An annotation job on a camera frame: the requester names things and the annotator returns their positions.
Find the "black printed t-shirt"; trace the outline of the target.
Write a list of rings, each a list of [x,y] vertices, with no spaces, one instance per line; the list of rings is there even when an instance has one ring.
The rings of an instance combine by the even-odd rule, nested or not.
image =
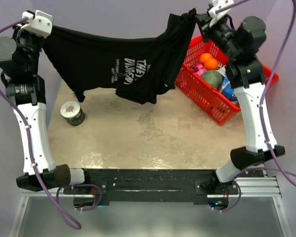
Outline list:
[[[79,102],[85,91],[113,88],[116,95],[156,103],[175,88],[191,41],[196,10],[170,14],[166,31],[155,38],[116,39],[54,26],[43,50]]]

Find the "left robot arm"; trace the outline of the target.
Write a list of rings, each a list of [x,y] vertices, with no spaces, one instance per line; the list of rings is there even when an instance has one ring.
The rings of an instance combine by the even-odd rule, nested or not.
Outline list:
[[[19,188],[38,192],[74,185],[82,194],[92,189],[83,169],[56,165],[46,129],[45,83],[38,75],[38,61],[52,26],[12,25],[11,37],[0,37],[0,78],[5,92],[0,95],[13,107],[22,139],[23,175],[16,178]]]

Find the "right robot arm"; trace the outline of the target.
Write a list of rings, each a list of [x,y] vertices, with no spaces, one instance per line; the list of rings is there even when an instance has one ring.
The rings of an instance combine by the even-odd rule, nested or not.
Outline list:
[[[256,56],[266,40],[265,23],[249,16],[234,29],[227,25],[228,18],[226,15],[211,26],[208,14],[195,17],[203,41],[211,40],[228,58],[226,76],[240,105],[246,132],[246,145],[231,150],[230,161],[212,172],[207,184],[201,184],[209,194],[224,192],[248,167],[285,154],[284,146],[278,145],[270,127],[264,94],[267,80]]]

